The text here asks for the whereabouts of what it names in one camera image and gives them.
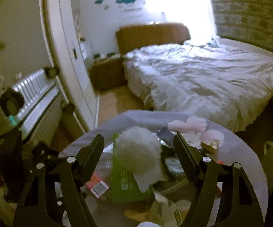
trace floor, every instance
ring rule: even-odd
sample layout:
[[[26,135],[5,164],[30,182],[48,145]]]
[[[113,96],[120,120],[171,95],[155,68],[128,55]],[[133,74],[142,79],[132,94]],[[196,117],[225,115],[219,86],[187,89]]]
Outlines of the floor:
[[[143,102],[129,90],[127,85],[102,92],[98,125],[125,111],[143,109]],[[269,104],[257,120],[246,128],[246,131],[237,132],[236,135],[261,158],[264,155],[265,142],[273,141],[273,104]]]
[[[61,152],[73,141],[74,139],[61,121],[52,138],[50,149]]]
[[[144,110],[141,99],[127,85],[101,92],[98,125],[128,110]]]

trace clutter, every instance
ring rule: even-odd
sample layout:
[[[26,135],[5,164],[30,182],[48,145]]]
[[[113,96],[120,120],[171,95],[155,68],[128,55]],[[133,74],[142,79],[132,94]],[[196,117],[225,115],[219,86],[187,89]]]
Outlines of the clutter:
[[[182,136],[189,146],[196,147],[197,149],[201,148],[201,133],[195,133],[194,131],[192,131],[189,133],[182,133]]]
[[[176,178],[174,182],[157,182],[154,184],[154,190],[159,192],[161,195],[168,195],[171,193],[174,193],[184,187],[186,184],[188,184],[189,181],[187,180],[187,177],[181,177],[181,178]]]
[[[124,215],[137,222],[145,222],[148,219],[150,205],[147,202],[136,202],[134,206],[128,208]]]
[[[181,213],[181,218],[183,222],[191,207],[191,202],[188,200],[179,200],[178,202],[175,203],[175,205],[177,206],[178,210]]]
[[[93,173],[91,180],[85,185],[96,198],[100,198],[109,189],[108,185],[96,173]]]
[[[185,173],[183,167],[177,158],[167,158],[165,159],[168,170],[176,177],[184,177]]]
[[[222,160],[220,160],[220,159],[218,159],[218,160],[216,161],[216,163],[217,163],[217,164],[220,164],[220,165],[225,165],[224,161],[222,161]]]
[[[103,149],[103,153],[97,164],[95,172],[107,184],[111,185],[112,177],[113,143]]]
[[[201,136],[201,146],[206,153],[214,154],[224,144],[224,135],[217,130],[207,130]]]
[[[143,222],[143,223],[140,223],[137,227],[161,227],[161,226],[151,222]]]
[[[273,142],[271,141],[266,141],[264,144],[264,155],[268,153],[268,150],[273,147]]]
[[[178,207],[157,192],[154,193],[154,196],[155,201],[148,214],[148,221],[161,227],[180,227],[182,218]]]
[[[133,173],[142,193],[158,181],[168,177],[161,163],[161,146],[157,135],[140,127],[131,127],[116,140],[115,157],[124,168]]]
[[[133,173],[128,171],[116,157],[118,134],[114,134],[113,142],[113,165],[111,199],[112,202],[133,202],[148,199],[152,196],[152,191],[148,189],[141,192]]]
[[[162,145],[167,145],[173,148],[174,134],[167,127],[160,129],[157,136],[161,139],[160,143]]]
[[[168,166],[166,164],[166,159],[169,157],[175,156],[175,151],[173,148],[168,147],[167,145],[161,145],[162,153],[161,153],[161,163],[163,165],[163,168],[168,176],[168,181],[174,182],[175,177],[174,175],[169,171]]]
[[[191,116],[187,119],[186,123],[174,120],[169,122],[167,127],[169,130],[175,130],[181,133],[200,132],[203,134],[207,127],[207,121],[196,116]]]

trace bed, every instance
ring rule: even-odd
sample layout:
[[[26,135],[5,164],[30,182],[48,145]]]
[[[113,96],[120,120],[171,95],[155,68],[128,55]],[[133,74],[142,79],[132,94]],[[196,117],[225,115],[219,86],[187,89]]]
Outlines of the bed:
[[[127,26],[116,36],[128,86],[148,110],[194,114],[237,132],[273,97],[272,54],[192,45],[181,23]]]

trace patterned wallpaper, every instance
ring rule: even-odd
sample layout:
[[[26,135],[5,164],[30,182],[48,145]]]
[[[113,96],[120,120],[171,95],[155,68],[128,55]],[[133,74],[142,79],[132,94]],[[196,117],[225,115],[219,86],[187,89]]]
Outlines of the patterned wallpaper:
[[[273,0],[211,0],[217,34],[273,52]]]

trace beige carpet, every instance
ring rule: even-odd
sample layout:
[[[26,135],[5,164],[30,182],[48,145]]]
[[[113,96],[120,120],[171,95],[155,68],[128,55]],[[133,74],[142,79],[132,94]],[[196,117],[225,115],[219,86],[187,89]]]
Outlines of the beige carpet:
[[[141,99],[127,85],[101,92],[98,125],[129,110],[144,110]]]
[[[98,125],[128,110],[143,110],[141,99],[136,97],[127,85],[102,92],[100,96]],[[237,132],[242,140],[257,154],[263,156],[263,146],[267,140],[273,141],[273,105],[269,104],[257,120],[246,128]]]

